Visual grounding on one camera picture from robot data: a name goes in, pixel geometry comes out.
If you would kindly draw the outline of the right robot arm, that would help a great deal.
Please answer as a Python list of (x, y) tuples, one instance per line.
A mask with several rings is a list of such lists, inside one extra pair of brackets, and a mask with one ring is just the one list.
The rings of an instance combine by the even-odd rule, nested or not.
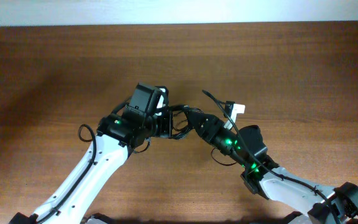
[(345, 223), (358, 218), (358, 186), (321, 185), (291, 174), (268, 154), (257, 125), (238, 133), (212, 114), (187, 112), (198, 136), (244, 168), (241, 178), (253, 194), (294, 208), (301, 215), (292, 223)]

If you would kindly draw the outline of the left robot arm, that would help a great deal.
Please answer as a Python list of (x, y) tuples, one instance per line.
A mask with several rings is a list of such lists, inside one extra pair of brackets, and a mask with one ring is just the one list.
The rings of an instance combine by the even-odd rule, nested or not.
[(16, 213), (11, 223), (80, 223), (104, 184), (135, 149), (158, 136), (168, 112), (168, 89), (138, 83), (133, 95), (103, 117), (81, 161), (32, 215)]

